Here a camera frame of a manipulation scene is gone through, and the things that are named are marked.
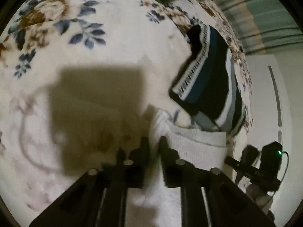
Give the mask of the floral bed blanket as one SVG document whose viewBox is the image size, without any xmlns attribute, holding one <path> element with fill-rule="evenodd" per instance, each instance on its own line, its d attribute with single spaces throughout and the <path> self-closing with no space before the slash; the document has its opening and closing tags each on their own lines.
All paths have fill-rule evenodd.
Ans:
<svg viewBox="0 0 303 227">
<path fill-rule="evenodd" d="M 248 140 L 251 78 L 242 45 L 214 0 L 26 0 L 1 35 L 1 209 L 28 226 L 86 170 L 149 134 L 162 109 L 199 126 L 169 97 L 192 54 L 186 31 L 215 28 L 231 50 L 242 122 L 222 148 Z"/>
</svg>

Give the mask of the black grey striped folded sweater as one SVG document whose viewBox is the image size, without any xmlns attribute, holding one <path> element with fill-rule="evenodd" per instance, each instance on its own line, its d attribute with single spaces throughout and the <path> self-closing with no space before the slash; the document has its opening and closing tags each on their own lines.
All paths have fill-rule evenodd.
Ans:
<svg viewBox="0 0 303 227">
<path fill-rule="evenodd" d="M 246 111 L 231 50 L 212 26 L 197 24 L 186 33 L 192 54 L 174 79 L 169 96 L 204 131 L 238 134 Z"/>
</svg>

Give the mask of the right green curtain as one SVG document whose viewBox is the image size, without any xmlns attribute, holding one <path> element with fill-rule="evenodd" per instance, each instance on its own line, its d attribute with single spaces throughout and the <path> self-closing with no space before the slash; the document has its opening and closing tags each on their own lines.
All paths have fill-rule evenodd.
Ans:
<svg viewBox="0 0 303 227">
<path fill-rule="evenodd" d="M 244 53 L 274 54 L 302 47 L 302 31 L 279 0 L 214 0 Z"/>
</svg>

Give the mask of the white bed headboard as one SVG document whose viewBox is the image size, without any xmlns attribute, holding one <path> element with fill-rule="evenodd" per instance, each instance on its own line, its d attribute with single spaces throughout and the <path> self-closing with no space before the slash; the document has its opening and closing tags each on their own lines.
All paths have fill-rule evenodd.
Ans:
<svg viewBox="0 0 303 227">
<path fill-rule="evenodd" d="M 252 80 L 251 111 L 254 121 L 249 131 L 249 144 L 262 149 L 277 141 L 286 151 L 278 172 L 282 183 L 271 207 L 276 226 L 284 226 L 292 215 L 291 205 L 287 203 L 293 135 L 288 93 L 274 55 L 247 56 L 247 64 Z"/>
</svg>

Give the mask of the white knit sweater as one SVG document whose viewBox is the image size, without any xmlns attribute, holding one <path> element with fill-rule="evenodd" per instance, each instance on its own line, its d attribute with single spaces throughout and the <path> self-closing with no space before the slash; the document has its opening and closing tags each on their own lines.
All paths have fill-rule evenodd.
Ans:
<svg viewBox="0 0 303 227">
<path fill-rule="evenodd" d="M 126 226 L 273 226 L 223 170 L 224 133 L 182 128 L 155 110 L 143 187 L 128 192 Z"/>
</svg>

